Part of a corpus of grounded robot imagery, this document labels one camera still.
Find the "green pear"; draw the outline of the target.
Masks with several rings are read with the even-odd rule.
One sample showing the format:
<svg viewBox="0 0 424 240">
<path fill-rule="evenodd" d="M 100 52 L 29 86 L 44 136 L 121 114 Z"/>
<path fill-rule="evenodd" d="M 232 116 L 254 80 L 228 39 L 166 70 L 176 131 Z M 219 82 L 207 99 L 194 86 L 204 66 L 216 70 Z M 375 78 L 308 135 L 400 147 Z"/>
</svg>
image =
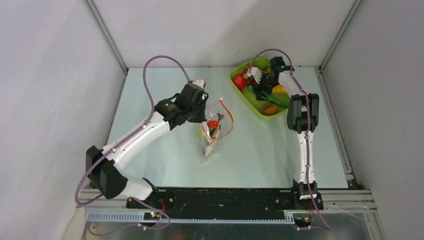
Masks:
<svg viewBox="0 0 424 240">
<path fill-rule="evenodd" d="M 199 128 L 197 129 L 196 135 L 197 135 L 197 137 L 198 137 L 200 140 L 202 140 L 202 139 L 203 139 L 203 130 L 202 130 L 202 128 L 201 128 L 201 127 L 199 127 Z"/>
</svg>

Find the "dark grey fish toy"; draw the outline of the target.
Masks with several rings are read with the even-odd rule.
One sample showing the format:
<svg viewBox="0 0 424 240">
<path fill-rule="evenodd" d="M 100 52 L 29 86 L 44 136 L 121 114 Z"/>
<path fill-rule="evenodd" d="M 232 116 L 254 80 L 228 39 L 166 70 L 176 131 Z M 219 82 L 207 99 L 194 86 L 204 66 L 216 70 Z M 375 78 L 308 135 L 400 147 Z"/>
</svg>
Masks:
<svg viewBox="0 0 424 240">
<path fill-rule="evenodd" d="M 209 128 L 208 127 L 210 140 L 207 139 L 206 142 L 205 142 L 205 145 L 203 147 L 203 155 L 205 157 L 208 157 L 212 153 L 212 151 L 214 149 L 215 141 L 220 136 L 221 121 L 224 119 L 224 115 L 221 114 L 221 113 L 217 113 L 216 115 L 217 115 L 217 120 L 215 120 L 215 121 L 219 121 L 219 126 L 217 128 L 215 128 L 215 129 L 212 129 L 212 128 Z"/>
</svg>

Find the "red chili pepper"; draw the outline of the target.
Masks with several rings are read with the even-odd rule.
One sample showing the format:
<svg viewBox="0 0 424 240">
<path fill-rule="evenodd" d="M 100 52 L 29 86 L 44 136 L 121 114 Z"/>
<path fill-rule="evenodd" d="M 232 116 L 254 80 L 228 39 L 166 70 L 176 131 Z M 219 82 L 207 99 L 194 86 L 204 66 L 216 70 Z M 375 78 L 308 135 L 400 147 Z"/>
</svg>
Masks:
<svg viewBox="0 0 424 240">
<path fill-rule="evenodd" d="M 216 129 L 219 126 L 219 121 L 217 120 L 209 120 L 207 122 L 207 126 L 211 129 Z"/>
</svg>

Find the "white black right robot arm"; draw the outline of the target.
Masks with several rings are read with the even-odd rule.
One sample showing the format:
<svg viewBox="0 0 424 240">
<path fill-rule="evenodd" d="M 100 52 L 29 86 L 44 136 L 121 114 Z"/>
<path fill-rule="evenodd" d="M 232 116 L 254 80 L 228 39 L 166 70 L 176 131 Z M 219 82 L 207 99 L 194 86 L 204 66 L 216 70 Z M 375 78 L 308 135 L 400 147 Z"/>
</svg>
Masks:
<svg viewBox="0 0 424 240">
<path fill-rule="evenodd" d="M 304 209 L 318 195 L 318 187 L 313 167 L 313 138 L 319 124 L 320 97 L 316 93 L 307 93 L 296 79 L 294 68 L 286 65 L 282 57 L 269 61 L 270 72 L 250 65 L 247 70 L 249 79 L 254 80 L 253 93 L 258 101 L 268 100 L 273 88 L 281 85 L 289 95 L 286 123 L 297 137 L 299 160 L 291 194 L 291 204 Z"/>
</svg>

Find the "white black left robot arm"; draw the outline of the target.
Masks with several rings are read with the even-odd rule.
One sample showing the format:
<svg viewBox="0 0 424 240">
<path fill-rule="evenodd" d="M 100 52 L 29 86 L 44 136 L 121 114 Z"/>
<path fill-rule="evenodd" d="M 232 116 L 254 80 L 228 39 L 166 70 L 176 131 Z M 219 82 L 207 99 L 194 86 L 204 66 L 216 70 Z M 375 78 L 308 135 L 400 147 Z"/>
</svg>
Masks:
<svg viewBox="0 0 424 240">
<path fill-rule="evenodd" d="M 154 186 L 146 179 L 124 174 L 125 166 L 145 147 L 160 136 L 186 122 L 206 121 L 206 101 L 202 79 L 187 83 L 181 93 L 159 101 L 152 116 L 139 123 L 115 143 L 98 149 L 91 146 L 85 153 L 88 178 L 101 196 L 113 199 L 119 195 L 135 197 L 145 208 L 153 208 L 158 202 Z"/>
</svg>

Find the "orange yellow mango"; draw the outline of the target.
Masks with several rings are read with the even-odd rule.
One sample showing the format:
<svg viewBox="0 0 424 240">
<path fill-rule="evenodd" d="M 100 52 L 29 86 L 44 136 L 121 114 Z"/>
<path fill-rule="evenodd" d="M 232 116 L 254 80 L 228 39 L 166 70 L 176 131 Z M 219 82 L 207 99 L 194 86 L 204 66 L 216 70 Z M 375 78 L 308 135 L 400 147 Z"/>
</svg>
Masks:
<svg viewBox="0 0 424 240">
<path fill-rule="evenodd" d="M 272 94 L 284 94 L 286 93 L 286 89 L 282 86 L 282 85 L 277 85 L 275 87 L 273 87 L 272 89 Z"/>
</svg>

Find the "clear zip bag orange zipper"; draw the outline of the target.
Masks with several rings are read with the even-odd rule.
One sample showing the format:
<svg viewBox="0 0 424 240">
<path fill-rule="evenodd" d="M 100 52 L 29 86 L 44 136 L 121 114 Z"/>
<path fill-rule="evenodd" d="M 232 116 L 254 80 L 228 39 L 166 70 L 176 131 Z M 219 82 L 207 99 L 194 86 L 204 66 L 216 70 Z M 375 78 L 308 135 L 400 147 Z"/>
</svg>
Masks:
<svg viewBox="0 0 424 240">
<path fill-rule="evenodd" d="M 210 157 L 219 145 L 219 142 L 228 136 L 234 128 L 234 118 L 221 97 L 218 102 L 207 105 L 205 121 L 197 129 L 200 140 L 201 153 L 205 158 Z"/>
</svg>

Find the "green cucumber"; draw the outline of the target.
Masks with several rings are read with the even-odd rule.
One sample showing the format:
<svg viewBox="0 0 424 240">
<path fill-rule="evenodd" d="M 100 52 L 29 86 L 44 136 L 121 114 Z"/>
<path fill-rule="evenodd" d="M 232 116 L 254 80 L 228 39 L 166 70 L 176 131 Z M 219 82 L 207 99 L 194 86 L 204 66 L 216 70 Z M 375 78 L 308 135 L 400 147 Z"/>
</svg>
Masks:
<svg viewBox="0 0 424 240">
<path fill-rule="evenodd" d="M 270 103 L 276 104 L 280 107 L 283 108 L 288 108 L 289 107 L 289 103 L 277 98 L 275 95 L 273 94 L 267 94 L 265 92 L 262 93 L 261 96 L 259 96 L 259 98 L 256 99 L 257 101 L 268 101 Z"/>
</svg>

